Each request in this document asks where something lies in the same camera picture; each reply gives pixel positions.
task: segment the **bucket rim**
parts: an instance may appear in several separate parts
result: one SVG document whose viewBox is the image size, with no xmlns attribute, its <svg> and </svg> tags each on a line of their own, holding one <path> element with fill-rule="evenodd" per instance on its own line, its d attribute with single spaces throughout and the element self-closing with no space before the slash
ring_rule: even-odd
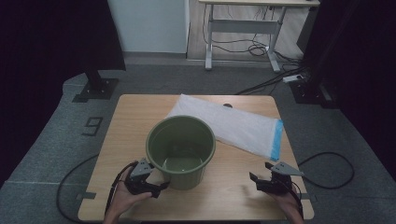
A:
<svg viewBox="0 0 396 224">
<path fill-rule="evenodd" d="M 156 128 L 158 126 L 160 126 L 164 122 L 168 121 L 169 119 L 177 119 L 177 118 L 194 119 L 194 120 L 196 120 L 198 122 L 201 122 L 209 130 L 209 133 L 210 133 L 210 135 L 212 136 L 212 139 L 213 139 L 212 150 L 210 151 L 210 154 L 206 158 L 206 160 L 204 160 L 199 166 L 197 166 L 197 167 L 195 167 L 193 169 L 187 170 L 187 171 L 169 171 L 169 170 L 163 169 L 163 167 L 160 164 L 158 164 L 154 159 L 152 159 L 152 157 L 151 157 L 151 155 L 149 153 L 149 139 L 151 137 L 151 134 L 154 132 L 154 130 L 156 130 Z M 148 160 L 154 165 L 155 168 L 157 168 L 160 171 L 165 172 L 165 173 L 167 173 L 169 175 L 188 175 L 188 174 L 194 173 L 196 171 L 203 170 L 207 166 L 207 164 L 212 160 L 213 156 L 215 155 L 215 151 L 216 151 L 216 137 L 213 134 L 212 129 L 203 120 L 198 119 L 198 118 L 196 118 L 194 116 L 175 115 L 175 116 L 163 119 L 160 122 L 158 122 L 156 125 L 154 125 L 154 127 L 149 131 L 148 137 L 146 139 L 146 154 L 148 156 Z"/>
</svg>

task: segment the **blue stripe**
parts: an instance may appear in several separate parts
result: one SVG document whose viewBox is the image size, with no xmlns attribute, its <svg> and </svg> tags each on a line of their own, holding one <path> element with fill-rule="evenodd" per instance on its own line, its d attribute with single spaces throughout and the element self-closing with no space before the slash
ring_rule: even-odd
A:
<svg viewBox="0 0 396 224">
<path fill-rule="evenodd" d="M 275 136 L 271 150 L 271 161 L 278 161 L 280 156 L 280 140 L 282 139 L 283 121 L 279 119 L 275 126 Z"/>
</svg>

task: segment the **wooden table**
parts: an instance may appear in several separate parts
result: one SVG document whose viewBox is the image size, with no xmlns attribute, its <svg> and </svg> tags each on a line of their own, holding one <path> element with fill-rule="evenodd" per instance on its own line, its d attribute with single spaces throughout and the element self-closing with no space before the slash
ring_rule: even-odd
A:
<svg viewBox="0 0 396 224">
<path fill-rule="evenodd" d="M 108 128 L 102 150 L 92 173 L 87 192 L 94 199 L 84 199 L 78 212 L 81 220 L 103 220 L 110 186 L 120 170 L 146 156 L 146 139 L 151 128 L 170 112 L 178 95 L 122 95 Z M 270 96 L 196 95 L 194 97 L 233 108 L 280 119 Z M 265 220 L 284 219 L 273 199 L 249 179 L 249 172 L 268 179 L 265 158 L 217 141 L 212 161 L 206 166 L 200 185 L 190 190 L 166 189 L 158 199 L 136 204 L 123 214 L 134 220 Z M 281 161 L 297 167 L 286 132 L 282 133 Z M 292 180 L 306 192 L 303 180 Z M 160 184 L 163 178 L 155 169 L 149 183 Z M 302 201 L 304 217 L 314 216 L 311 202 Z"/>
<path fill-rule="evenodd" d="M 207 22 L 206 70 L 212 69 L 212 33 L 220 32 L 274 35 L 269 46 L 266 47 L 266 51 L 275 72 L 280 72 L 280 68 L 276 61 L 274 49 L 287 7 L 318 7 L 320 5 L 319 0 L 199 0 L 199 2 L 210 5 Z M 282 7 L 282 12 L 277 21 L 215 20 L 213 17 L 214 5 Z"/>
</svg>

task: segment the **power strip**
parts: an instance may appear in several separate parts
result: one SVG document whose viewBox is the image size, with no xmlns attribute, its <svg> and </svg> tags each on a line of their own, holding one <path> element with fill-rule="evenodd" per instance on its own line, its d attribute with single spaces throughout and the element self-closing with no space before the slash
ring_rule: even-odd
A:
<svg viewBox="0 0 396 224">
<path fill-rule="evenodd" d="M 291 81 L 302 80 L 302 79 L 304 78 L 301 75 L 295 75 L 295 76 L 284 77 L 283 82 L 288 83 Z"/>
</svg>

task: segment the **black tripod base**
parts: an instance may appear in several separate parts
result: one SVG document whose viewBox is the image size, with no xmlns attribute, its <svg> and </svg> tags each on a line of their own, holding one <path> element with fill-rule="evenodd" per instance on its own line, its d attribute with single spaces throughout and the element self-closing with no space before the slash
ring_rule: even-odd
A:
<svg viewBox="0 0 396 224">
<path fill-rule="evenodd" d="M 75 96 L 73 103 L 87 103 L 91 99 L 109 100 L 119 80 L 117 78 L 101 78 L 101 81 L 102 87 L 100 90 L 93 89 L 90 82 L 87 82 L 82 92 Z"/>
<path fill-rule="evenodd" d="M 323 101 L 323 96 L 320 92 L 307 91 L 305 83 L 291 82 L 290 88 L 297 104 L 320 105 Z"/>
<path fill-rule="evenodd" d="M 291 82 L 290 88 L 297 104 L 321 105 L 324 108 L 338 108 L 337 103 L 322 85 L 316 90 L 310 89 L 306 83 Z"/>
</svg>

